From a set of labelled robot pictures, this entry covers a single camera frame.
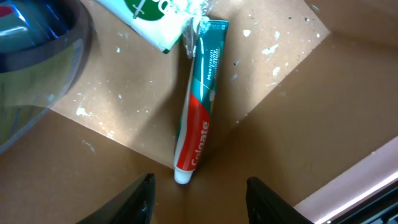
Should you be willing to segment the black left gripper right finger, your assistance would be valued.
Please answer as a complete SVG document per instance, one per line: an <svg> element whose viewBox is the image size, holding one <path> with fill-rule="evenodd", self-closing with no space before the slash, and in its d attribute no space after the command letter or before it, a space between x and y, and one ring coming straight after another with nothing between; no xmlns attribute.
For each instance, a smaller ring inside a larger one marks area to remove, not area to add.
<svg viewBox="0 0 398 224"><path fill-rule="evenodd" d="M246 181L250 224L313 224L258 177Z"/></svg>

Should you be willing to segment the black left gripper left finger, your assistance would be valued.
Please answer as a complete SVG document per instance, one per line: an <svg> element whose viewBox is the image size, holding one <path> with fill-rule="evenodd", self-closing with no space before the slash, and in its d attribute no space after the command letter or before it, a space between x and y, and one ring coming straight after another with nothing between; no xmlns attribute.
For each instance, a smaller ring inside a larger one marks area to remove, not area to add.
<svg viewBox="0 0 398 224"><path fill-rule="evenodd" d="M77 224L150 224L155 205L155 175L142 174Z"/></svg>

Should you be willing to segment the red green toothpaste tube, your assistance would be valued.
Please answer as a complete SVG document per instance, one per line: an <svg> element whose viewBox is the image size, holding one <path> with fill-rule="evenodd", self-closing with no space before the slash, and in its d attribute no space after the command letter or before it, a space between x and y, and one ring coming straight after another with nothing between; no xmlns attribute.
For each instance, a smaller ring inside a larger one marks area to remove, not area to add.
<svg viewBox="0 0 398 224"><path fill-rule="evenodd" d="M200 160L209 135L217 81L229 22L201 24L193 46L193 63L175 145L174 179L187 184Z"/></svg>

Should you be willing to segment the green soap bar packet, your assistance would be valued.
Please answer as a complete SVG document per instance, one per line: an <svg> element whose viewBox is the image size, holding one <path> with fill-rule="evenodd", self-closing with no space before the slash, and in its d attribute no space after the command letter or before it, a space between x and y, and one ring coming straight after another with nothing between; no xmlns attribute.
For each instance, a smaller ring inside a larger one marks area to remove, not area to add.
<svg viewBox="0 0 398 224"><path fill-rule="evenodd" d="M180 40L188 57L194 56L202 22L208 20L210 0L98 0L134 32L168 53Z"/></svg>

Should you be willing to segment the clear pump soap bottle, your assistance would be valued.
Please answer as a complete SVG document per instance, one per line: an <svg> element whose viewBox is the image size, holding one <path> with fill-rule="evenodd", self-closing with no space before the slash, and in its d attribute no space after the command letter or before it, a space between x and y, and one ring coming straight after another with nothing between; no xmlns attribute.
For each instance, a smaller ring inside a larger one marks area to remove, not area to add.
<svg viewBox="0 0 398 224"><path fill-rule="evenodd" d="M90 15L81 1L1 1L2 152L71 88L89 41Z"/></svg>

